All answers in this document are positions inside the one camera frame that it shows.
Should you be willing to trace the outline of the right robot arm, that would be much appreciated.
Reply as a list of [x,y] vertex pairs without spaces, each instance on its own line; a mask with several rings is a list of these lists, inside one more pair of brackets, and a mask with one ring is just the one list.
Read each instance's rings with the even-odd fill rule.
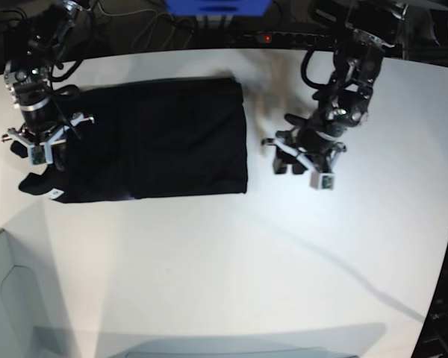
[[78,126],[94,121],[80,112],[67,115],[60,106],[78,97],[81,91],[77,86],[53,87],[69,79],[84,61],[82,54],[64,74],[53,74],[54,69],[63,68],[65,44],[81,13],[92,23],[96,21],[88,1],[53,2],[35,17],[27,54],[9,60],[4,67],[6,88],[23,123],[19,128],[7,129],[1,140],[10,142],[11,151],[28,159],[32,166],[54,166],[64,171],[67,134],[80,137]]

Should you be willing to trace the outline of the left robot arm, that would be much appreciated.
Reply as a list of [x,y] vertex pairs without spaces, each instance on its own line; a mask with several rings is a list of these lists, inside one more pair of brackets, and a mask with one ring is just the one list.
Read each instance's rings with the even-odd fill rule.
[[340,138],[367,117],[373,86],[387,50],[396,45],[407,9],[402,1],[351,1],[345,14],[335,20],[335,68],[325,84],[308,77],[314,50],[306,52],[300,74],[316,91],[317,109],[308,118],[286,114],[284,119],[291,128],[262,140],[262,145],[276,149],[275,174],[291,170],[295,175],[312,171],[321,178],[332,176],[337,159],[346,152]]

